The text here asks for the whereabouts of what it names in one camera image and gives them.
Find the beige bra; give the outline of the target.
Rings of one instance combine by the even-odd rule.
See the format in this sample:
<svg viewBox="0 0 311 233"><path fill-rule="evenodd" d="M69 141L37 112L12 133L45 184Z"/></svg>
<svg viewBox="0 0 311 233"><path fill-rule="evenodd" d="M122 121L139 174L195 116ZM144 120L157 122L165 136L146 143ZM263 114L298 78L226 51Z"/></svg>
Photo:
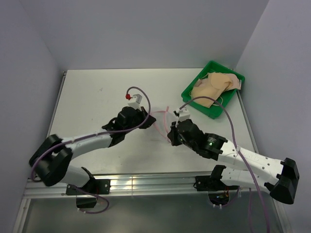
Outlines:
<svg viewBox="0 0 311 233"><path fill-rule="evenodd" d="M199 79L193 86L190 96L192 99L196 97L210 97L216 100L230 85L232 79L227 74L208 73L203 79ZM209 108L214 100L199 98L194 101L206 108Z"/></svg>

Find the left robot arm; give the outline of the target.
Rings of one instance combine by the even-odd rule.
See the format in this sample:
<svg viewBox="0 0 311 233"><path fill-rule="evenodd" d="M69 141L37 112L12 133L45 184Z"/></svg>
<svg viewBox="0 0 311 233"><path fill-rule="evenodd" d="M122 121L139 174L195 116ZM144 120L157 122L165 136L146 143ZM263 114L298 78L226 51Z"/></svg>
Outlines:
<svg viewBox="0 0 311 233"><path fill-rule="evenodd" d="M45 186L66 183L75 192L98 194L101 188L94 175L85 167L71 166L71 160L93 150L115 146L132 130L148 129L155 121L143 107L127 106L97 133L68 139L52 134L29 159L32 175L37 175Z"/></svg>

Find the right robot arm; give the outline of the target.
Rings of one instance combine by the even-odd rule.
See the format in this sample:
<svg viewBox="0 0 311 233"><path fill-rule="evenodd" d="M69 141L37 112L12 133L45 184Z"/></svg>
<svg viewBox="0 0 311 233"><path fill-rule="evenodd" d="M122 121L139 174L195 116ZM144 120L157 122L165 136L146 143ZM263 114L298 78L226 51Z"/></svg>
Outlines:
<svg viewBox="0 0 311 233"><path fill-rule="evenodd" d="M185 145L205 159L217 161L210 175L195 179L197 191L258 189L273 199L293 204L300 175L295 160L269 158L214 133L204 133L190 119L173 122L168 138L173 146Z"/></svg>

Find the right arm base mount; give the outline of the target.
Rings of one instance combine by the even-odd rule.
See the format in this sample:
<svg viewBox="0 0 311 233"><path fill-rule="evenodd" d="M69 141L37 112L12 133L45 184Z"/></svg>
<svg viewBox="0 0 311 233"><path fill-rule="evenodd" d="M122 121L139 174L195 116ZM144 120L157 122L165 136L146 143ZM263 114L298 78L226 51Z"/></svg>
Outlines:
<svg viewBox="0 0 311 233"><path fill-rule="evenodd" d="M212 192L208 194L210 204L222 209L228 206L240 195L240 187L236 185L228 186L220 180L211 178L211 175L196 176L193 188L198 192Z"/></svg>

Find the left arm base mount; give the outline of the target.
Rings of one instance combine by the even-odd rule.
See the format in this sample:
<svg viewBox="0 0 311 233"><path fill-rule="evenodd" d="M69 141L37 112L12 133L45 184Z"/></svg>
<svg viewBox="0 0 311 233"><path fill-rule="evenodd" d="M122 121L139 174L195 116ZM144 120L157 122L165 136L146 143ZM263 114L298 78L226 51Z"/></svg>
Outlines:
<svg viewBox="0 0 311 233"><path fill-rule="evenodd" d="M83 187L68 184L65 194L76 197L76 207L86 212L91 212L95 207L104 205L104 210L109 206L109 201L103 197L110 192L110 180L91 180Z"/></svg>

